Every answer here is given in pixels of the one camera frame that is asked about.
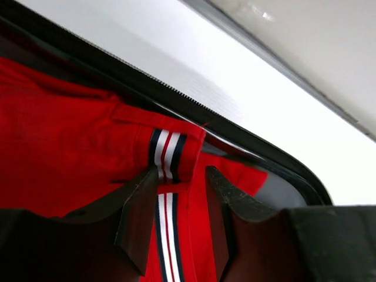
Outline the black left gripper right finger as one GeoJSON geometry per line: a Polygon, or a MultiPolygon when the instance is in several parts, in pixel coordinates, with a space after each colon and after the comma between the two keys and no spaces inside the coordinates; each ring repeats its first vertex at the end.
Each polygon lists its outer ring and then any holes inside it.
{"type": "Polygon", "coordinates": [[[206,167],[217,281],[374,281],[375,207],[274,210],[206,167]]]}

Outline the red striped-trim garment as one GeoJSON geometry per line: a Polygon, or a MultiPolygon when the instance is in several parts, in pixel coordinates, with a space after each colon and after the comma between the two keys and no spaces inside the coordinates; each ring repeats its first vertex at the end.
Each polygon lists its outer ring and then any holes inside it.
{"type": "Polygon", "coordinates": [[[1,207],[62,217],[149,165],[160,186],[144,281],[216,281],[205,169],[255,195],[267,173],[203,150],[205,131],[1,59],[1,207]]]}

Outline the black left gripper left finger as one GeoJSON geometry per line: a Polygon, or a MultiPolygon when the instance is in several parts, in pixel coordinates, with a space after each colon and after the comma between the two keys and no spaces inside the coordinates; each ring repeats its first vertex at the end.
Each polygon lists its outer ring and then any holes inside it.
{"type": "Polygon", "coordinates": [[[1,210],[2,281],[139,281],[147,268],[158,173],[150,167],[65,217],[1,210]]]}

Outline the black white space suitcase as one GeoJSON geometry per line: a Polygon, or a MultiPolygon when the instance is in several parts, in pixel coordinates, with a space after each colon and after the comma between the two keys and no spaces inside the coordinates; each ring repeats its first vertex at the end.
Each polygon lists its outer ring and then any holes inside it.
{"type": "Polygon", "coordinates": [[[80,82],[115,91],[144,109],[203,126],[211,144],[280,176],[302,194],[307,204],[332,204],[319,178],[296,158],[25,5],[1,2],[1,34],[59,69],[72,72],[80,82]]]}

